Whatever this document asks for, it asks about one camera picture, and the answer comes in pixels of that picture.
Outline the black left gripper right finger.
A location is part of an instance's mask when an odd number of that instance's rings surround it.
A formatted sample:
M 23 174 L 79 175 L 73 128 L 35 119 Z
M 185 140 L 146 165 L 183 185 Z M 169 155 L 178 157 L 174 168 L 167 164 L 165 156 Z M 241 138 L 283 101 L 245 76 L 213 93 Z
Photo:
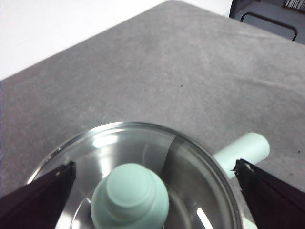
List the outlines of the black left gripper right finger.
M 241 193 L 259 229 L 303 229 L 305 193 L 250 162 L 234 167 Z

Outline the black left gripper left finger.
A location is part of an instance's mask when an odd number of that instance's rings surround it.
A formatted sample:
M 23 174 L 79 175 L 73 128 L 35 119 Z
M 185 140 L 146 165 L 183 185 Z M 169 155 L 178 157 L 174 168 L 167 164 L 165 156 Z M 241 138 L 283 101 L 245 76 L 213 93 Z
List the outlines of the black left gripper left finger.
M 2 229 L 53 229 L 76 179 L 76 163 L 61 165 L 0 198 Z

